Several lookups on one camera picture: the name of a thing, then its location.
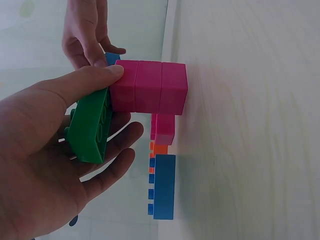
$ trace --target pink building block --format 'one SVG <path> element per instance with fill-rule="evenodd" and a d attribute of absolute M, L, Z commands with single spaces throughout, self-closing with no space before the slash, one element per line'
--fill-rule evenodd
<path fill-rule="evenodd" d="M 134 113 L 135 85 L 139 61 L 117 60 L 115 64 L 124 67 L 123 77 L 110 86 L 112 110 Z"/>
<path fill-rule="evenodd" d="M 175 138 L 175 117 L 172 114 L 156 115 L 154 139 L 156 145 L 172 145 Z"/>
<path fill-rule="evenodd" d="M 186 65 L 162 63 L 159 114 L 182 115 L 188 92 Z"/>
<path fill-rule="evenodd" d="M 151 114 L 151 129 L 150 129 L 150 140 L 156 139 L 156 123 L 157 123 L 157 114 Z"/>
<path fill-rule="evenodd" d="M 139 61 L 135 78 L 135 112 L 155 114 L 159 111 L 162 63 Z"/>

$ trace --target orange building block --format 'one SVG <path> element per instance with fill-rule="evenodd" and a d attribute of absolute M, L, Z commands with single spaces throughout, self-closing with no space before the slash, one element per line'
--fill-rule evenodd
<path fill-rule="evenodd" d="M 155 168 L 154 167 L 149 167 L 149 173 L 150 174 L 155 174 Z"/>
<path fill-rule="evenodd" d="M 168 154 L 168 145 L 156 145 L 154 142 L 150 142 L 150 150 L 152 151 L 150 157 L 154 158 L 156 154 Z"/>

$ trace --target hand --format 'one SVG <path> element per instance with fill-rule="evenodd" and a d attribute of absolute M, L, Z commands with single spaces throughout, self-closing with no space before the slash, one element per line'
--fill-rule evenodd
<path fill-rule="evenodd" d="M 118 65 L 87 66 L 0 101 L 0 239 L 30 240 L 62 227 L 126 173 L 135 158 L 129 147 L 143 133 L 138 122 L 108 142 L 105 162 L 115 160 L 88 181 L 79 178 L 103 165 L 70 160 L 68 145 L 58 142 L 70 124 L 67 108 L 122 74 Z M 110 135 L 130 117 L 114 113 Z"/>
<path fill-rule="evenodd" d="M 111 44 L 107 15 L 107 0 L 68 0 L 62 48 L 75 69 L 89 65 L 106 67 L 103 50 L 126 53 L 125 49 Z"/>

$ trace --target blue building block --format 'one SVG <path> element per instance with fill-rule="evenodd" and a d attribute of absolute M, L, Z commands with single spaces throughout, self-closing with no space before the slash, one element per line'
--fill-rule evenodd
<path fill-rule="evenodd" d="M 155 175 L 154 174 L 149 174 L 149 183 L 154 184 L 155 183 Z"/>
<path fill-rule="evenodd" d="M 154 189 L 149 189 L 148 191 L 148 199 L 153 200 L 155 196 L 155 190 Z"/>
<path fill-rule="evenodd" d="M 154 205 L 149 203 L 148 204 L 148 215 L 153 215 L 154 214 Z"/>
<path fill-rule="evenodd" d="M 78 215 L 75 216 L 70 222 L 69 222 L 69 226 L 73 227 L 74 225 L 76 225 L 76 223 L 78 222 Z"/>
<path fill-rule="evenodd" d="M 111 65 L 115 65 L 117 60 L 120 60 L 120 55 L 106 52 L 105 58 L 106 58 L 106 62 L 108 63 L 108 65 L 111 66 Z"/>
<path fill-rule="evenodd" d="M 176 156 L 155 156 L 153 219 L 173 220 Z"/>
<path fill-rule="evenodd" d="M 154 168 L 156 166 L 156 159 L 154 157 L 150 158 L 149 168 Z"/>

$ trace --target toy brick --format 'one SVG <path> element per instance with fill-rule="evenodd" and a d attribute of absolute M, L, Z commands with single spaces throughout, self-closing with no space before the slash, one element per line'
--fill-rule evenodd
<path fill-rule="evenodd" d="M 150 148 L 151 151 L 154 150 L 154 145 L 155 145 L 154 142 L 151 141 L 150 144 L 149 144 L 149 148 Z"/>
<path fill-rule="evenodd" d="M 78 218 L 79 216 L 75 216 L 70 222 L 69 222 L 69 226 L 73 227 L 74 225 L 76 225 L 76 223 L 78 222 Z"/>
<path fill-rule="evenodd" d="M 72 111 L 70 127 L 64 138 L 81 162 L 102 164 L 112 117 L 110 94 L 107 88 L 96 91 L 78 101 Z"/>
<path fill-rule="evenodd" d="M 154 184 L 155 183 L 155 175 L 154 174 L 149 174 L 149 183 Z"/>
<path fill-rule="evenodd" d="M 154 189 L 149 189 L 148 190 L 148 199 L 149 200 L 153 200 L 154 199 L 154 194 L 155 194 L 155 190 Z"/>
<path fill-rule="evenodd" d="M 154 214 L 154 205 L 149 203 L 148 204 L 148 215 L 153 215 Z"/>
<path fill-rule="evenodd" d="M 154 157 L 150 158 L 149 168 L 154 168 L 156 166 L 156 159 Z"/>
<path fill-rule="evenodd" d="M 120 60 L 120 55 L 111 53 L 111 52 L 106 52 L 105 58 L 108 65 L 111 66 L 111 65 L 115 65 L 117 60 Z"/>
<path fill-rule="evenodd" d="M 182 115 L 188 92 L 186 65 L 162 63 L 159 114 Z"/>
<path fill-rule="evenodd" d="M 154 143 L 172 145 L 175 138 L 175 115 L 157 114 Z"/>
<path fill-rule="evenodd" d="M 150 140 L 155 140 L 156 138 L 156 122 L 157 122 L 157 114 L 151 114 L 151 129 L 150 129 Z"/>
<path fill-rule="evenodd" d="M 117 60 L 115 64 L 124 67 L 120 80 L 110 86 L 112 109 L 114 112 L 135 112 L 135 84 L 138 61 Z"/>
<path fill-rule="evenodd" d="M 175 155 L 156 155 L 153 219 L 173 220 L 175 203 Z"/>
<path fill-rule="evenodd" d="M 157 154 L 168 154 L 168 145 L 153 145 L 152 150 L 152 158 L 154 158 Z"/>
<path fill-rule="evenodd" d="M 135 79 L 135 112 L 158 113 L 162 85 L 162 63 L 139 61 Z"/>

